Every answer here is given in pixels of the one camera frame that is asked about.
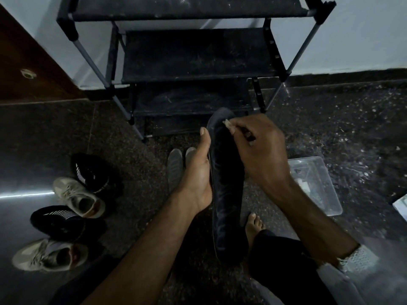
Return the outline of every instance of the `shoe rack shelf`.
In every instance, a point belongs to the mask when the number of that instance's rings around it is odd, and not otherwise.
[[[62,0],[57,22],[109,91],[143,141],[187,133],[206,124],[220,107],[238,114],[266,112],[281,85],[330,15],[336,2],[321,0]],[[313,17],[315,25],[286,68],[270,24],[278,17]],[[116,21],[265,18],[262,28],[127,31]],[[106,74],[79,41],[75,24],[111,21]],[[129,84],[130,108],[114,86],[119,45],[125,52],[122,84]],[[280,85],[264,100],[258,77],[278,77]],[[255,104],[248,92],[252,83]]]

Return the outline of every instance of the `bare foot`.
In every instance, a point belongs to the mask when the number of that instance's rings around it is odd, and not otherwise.
[[[247,219],[247,224],[245,227],[247,241],[249,243],[249,250],[247,251],[247,256],[249,256],[250,252],[252,251],[254,237],[257,236],[257,233],[266,229],[266,226],[260,220],[260,216],[256,216],[256,214],[252,213],[249,215]]]

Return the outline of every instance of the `wooden door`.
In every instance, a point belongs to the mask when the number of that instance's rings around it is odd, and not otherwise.
[[[83,97],[68,75],[0,5],[0,104]]]

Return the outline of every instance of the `black pants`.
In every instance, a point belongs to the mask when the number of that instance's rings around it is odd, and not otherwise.
[[[285,305],[336,304],[300,241],[262,230],[254,239],[248,266],[250,276]]]

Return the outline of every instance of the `black sneaker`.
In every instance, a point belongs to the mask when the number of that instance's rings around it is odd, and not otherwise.
[[[227,108],[217,110],[208,122],[213,190],[212,231],[216,256],[222,262],[237,264],[245,256],[240,227],[245,169],[236,144],[223,124],[235,114]]]
[[[35,211],[31,224],[56,241],[74,242],[85,231],[85,219],[66,205],[52,205]]]
[[[71,169],[87,189],[103,198],[116,198],[122,184],[113,169],[100,157],[85,153],[71,156]]]

